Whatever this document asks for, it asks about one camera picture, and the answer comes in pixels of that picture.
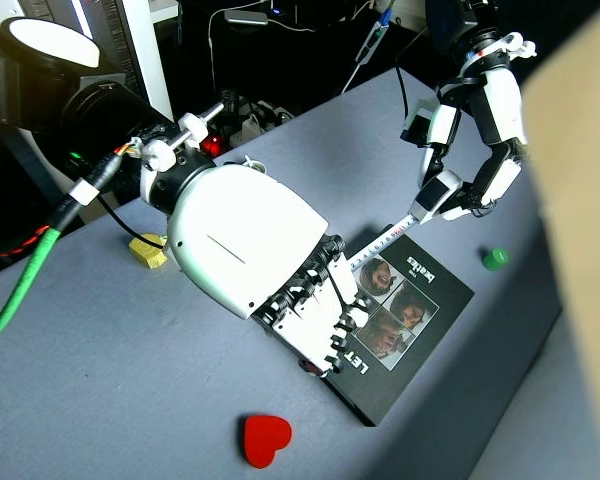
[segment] black box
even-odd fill
[[[473,291],[406,235],[355,272],[369,321],[325,382],[365,425],[387,414]]]

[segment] gray electronic device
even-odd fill
[[[227,10],[224,12],[224,19],[229,23],[239,23],[241,25],[259,25],[267,26],[269,18],[266,13],[247,12],[244,10]]]

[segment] white circular light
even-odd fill
[[[92,40],[56,23],[24,18],[9,25],[11,34],[28,47],[56,58],[96,68],[100,49]]]

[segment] table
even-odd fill
[[[431,94],[405,78],[412,104]],[[421,152],[398,138],[401,120],[390,71],[218,161],[262,161],[355,247],[402,218],[416,193]],[[464,116],[447,165],[470,178],[488,154]],[[140,201],[119,214],[140,231],[165,229]],[[561,308],[529,171],[490,216],[432,221],[411,236],[475,296],[368,428],[175,262],[137,263],[111,219],[68,235],[0,336],[0,479],[468,476]],[[478,252],[496,246],[511,262],[489,272]],[[0,307],[23,266],[0,272]],[[294,428],[264,471],[239,447],[238,425],[254,413]]]

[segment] green cap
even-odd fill
[[[487,270],[500,270],[509,263],[509,254],[504,248],[494,248],[482,259],[482,264]]]

